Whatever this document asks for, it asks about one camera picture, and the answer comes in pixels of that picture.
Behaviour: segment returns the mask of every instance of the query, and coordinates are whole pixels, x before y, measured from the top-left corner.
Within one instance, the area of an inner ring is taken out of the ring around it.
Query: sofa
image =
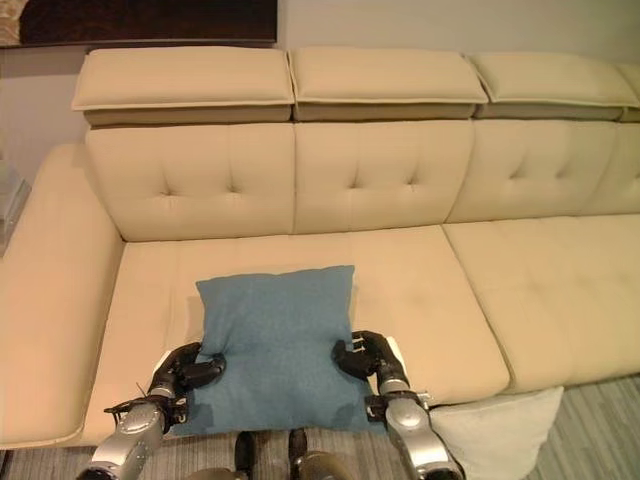
[[[1,271],[0,448],[99,443],[102,410],[202,337],[195,281],[237,273],[354,265],[353,329],[393,336],[432,406],[640,371],[639,72],[91,52],[92,126],[42,164]]]

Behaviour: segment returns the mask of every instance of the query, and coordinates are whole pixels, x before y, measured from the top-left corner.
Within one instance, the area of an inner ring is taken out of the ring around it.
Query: seat cushion
[[[446,225],[525,392],[640,370],[640,215]]]
[[[354,265],[353,329],[393,336],[412,386],[436,403],[508,382],[500,350],[439,226],[372,232],[128,243],[80,443],[113,430],[105,407],[139,395],[168,349],[203,332],[197,280]]]

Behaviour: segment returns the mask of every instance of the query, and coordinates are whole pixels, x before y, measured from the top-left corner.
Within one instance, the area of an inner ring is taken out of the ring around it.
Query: sofa seam
[[[500,356],[502,357],[502,361],[504,363],[504,366],[506,367],[507,374],[508,374],[509,378],[508,378],[507,384],[502,387],[500,392],[508,391],[509,389],[512,388],[513,383],[515,381],[516,375],[515,375],[515,370],[513,368],[513,365],[511,364],[511,361],[509,360],[509,357],[507,356],[506,348],[503,347],[502,343],[498,339],[498,335],[496,334],[493,326],[491,325],[491,322],[489,322],[487,313],[485,312],[484,308],[482,308],[482,303],[480,302],[480,297],[478,295],[478,292],[476,291],[476,287],[474,286],[474,283],[471,281],[471,278],[469,277],[469,274],[468,274],[467,270],[464,268],[464,264],[460,260],[460,256],[458,255],[458,251],[455,249],[453,241],[451,240],[451,238],[449,236],[449,233],[447,232],[447,229],[449,227],[447,225],[443,224],[443,225],[440,225],[440,228],[442,228],[442,231],[444,233],[444,237],[447,240],[447,243],[449,244],[449,248],[453,252],[453,256],[455,257],[456,262],[460,266],[460,270],[464,274],[464,278],[465,278],[465,280],[467,282],[467,285],[469,286],[469,289],[473,293],[473,298],[474,298],[474,300],[476,302],[476,305],[478,306],[478,309],[482,313],[482,316],[484,318],[484,323],[487,326],[487,328],[489,329],[489,332],[491,332],[493,340],[494,340],[496,346],[498,347],[498,351],[500,352]]]

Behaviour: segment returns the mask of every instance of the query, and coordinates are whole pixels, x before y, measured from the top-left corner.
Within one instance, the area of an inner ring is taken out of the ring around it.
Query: metal robot arm
[[[353,333],[354,351],[336,342],[332,357],[344,372],[362,380],[374,373],[379,395],[367,397],[369,421],[384,421],[412,480],[464,480],[464,471],[431,427],[429,410],[411,390],[400,361],[378,333]]]
[[[154,373],[146,396],[105,409],[113,415],[116,430],[98,446],[78,480],[138,478],[162,436],[172,425],[187,421],[187,392],[219,379],[224,373],[224,356],[195,363],[199,351],[200,343],[177,348]]]

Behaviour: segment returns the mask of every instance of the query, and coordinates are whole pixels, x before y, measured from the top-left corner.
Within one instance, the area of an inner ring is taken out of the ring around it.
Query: wall
[[[564,51],[640,63],[639,0],[280,0],[279,46]],[[82,48],[4,51],[5,157],[32,181],[46,152],[79,141],[69,109]]]
[[[51,147],[84,136],[84,118],[70,109],[83,57],[84,49],[78,47],[3,52],[4,158],[29,182]]]

